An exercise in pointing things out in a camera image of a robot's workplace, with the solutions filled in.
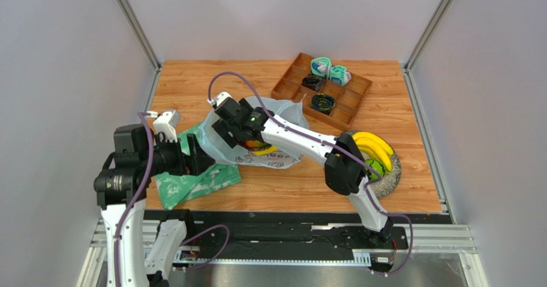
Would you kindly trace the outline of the red green fake mango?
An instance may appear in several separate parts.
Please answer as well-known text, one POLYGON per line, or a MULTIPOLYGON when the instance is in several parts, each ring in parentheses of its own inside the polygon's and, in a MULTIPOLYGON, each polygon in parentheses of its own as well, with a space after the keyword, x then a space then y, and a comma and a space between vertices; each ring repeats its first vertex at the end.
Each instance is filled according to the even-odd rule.
POLYGON ((258 140, 247 140, 243 143, 243 146, 245 148, 251 149, 251 150, 261 150, 261 149, 269 147, 270 145, 271 144, 269 143, 258 141, 258 140))

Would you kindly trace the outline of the translucent printed plastic bag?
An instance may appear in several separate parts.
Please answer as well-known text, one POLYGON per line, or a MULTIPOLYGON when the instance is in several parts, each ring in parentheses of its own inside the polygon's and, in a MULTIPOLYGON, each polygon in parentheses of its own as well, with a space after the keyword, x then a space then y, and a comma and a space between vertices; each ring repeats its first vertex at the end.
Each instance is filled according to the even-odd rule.
MULTIPOLYGON (((309 128, 302 103, 271 98, 263 98, 263 103, 273 115, 280 115, 294 125, 309 128)), ((272 146, 258 140, 237 142, 232 148, 213 129, 213 124, 217 120, 218 115, 210 111, 198 125, 197 135, 201 148, 218 164, 287 169, 303 158, 303 155, 288 147, 272 146)))

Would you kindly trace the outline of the yellow fake banana bunch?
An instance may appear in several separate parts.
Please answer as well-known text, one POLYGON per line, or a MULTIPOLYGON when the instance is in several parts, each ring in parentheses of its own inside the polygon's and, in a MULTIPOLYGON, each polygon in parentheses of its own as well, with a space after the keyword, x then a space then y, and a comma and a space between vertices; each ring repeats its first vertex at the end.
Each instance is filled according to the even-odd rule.
POLYGON ((382 163, 388 173, 392 171, 391 156, 394 150, 384 139, 366 131, 355 132, 352 138, 360 151, 382 163))

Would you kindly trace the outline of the green fake watermelon ball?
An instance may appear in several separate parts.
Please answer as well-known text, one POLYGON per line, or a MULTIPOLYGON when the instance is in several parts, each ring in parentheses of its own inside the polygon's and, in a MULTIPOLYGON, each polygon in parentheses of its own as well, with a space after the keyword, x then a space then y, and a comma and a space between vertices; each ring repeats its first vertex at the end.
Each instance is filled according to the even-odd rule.
MULTIPOLYGON (((380 175, 381 178, 383 178, 385 176, 386 169, 385 169, 385 166, 383 165, 382 162, 380 162, 376 159, 366 159, 365 163, 367 165, 369 165, 378 175, 380 175)), ((368 176, 369 180, 378 179, 378 176, 375 173, 371 172, 371 171, 367 172, 367 176, 368 176)))

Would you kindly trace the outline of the single yellow fake banana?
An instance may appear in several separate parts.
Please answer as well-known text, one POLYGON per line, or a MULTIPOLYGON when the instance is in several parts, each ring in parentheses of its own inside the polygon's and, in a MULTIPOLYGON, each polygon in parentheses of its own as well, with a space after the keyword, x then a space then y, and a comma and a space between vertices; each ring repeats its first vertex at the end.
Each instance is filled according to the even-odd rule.
POLYGON ((278 148, 276 146, 270 145, 269 147, 261 149, 261 150, 253 150, 252 153, 255 156, 262 156, 262 155, 267 155, 267 154, 272 153, 272 152, 276 152, 277 150, 278 150, 278 148))

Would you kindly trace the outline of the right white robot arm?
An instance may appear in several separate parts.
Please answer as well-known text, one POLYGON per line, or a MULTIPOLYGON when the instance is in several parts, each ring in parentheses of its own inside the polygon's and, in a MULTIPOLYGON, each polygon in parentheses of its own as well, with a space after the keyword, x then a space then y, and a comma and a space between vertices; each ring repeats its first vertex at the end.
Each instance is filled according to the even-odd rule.
POLYGON ((254 108, 245 99, 236 101, 226 92, 208 103, 219 117, 213 128, 230 147, 256 140, 313 159, 323 167, 326 185, 350 200, 373 240, 391 241, 394 223, 370 188, 381 180, 381 174, 365 162, 348 133, 319 134, 273 114, 264 104, 254 108))

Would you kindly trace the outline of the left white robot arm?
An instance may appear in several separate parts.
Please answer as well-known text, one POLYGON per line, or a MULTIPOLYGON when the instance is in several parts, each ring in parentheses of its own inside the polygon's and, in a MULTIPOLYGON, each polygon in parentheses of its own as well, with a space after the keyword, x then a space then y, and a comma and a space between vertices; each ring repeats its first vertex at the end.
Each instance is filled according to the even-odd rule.
POLYGON ((186 177, 205 173, 215 161, 187 135, 189 153, 180 140, 154 139, 148 125, 121 126, 114 132, 115 150, 94 181, 97 204, 105 224, 109 286, 168 286, 179 246, 195 234, 188 210, 164 213, 151 252, 144 253, 143 223, 146 189, 162 173, 186 177))

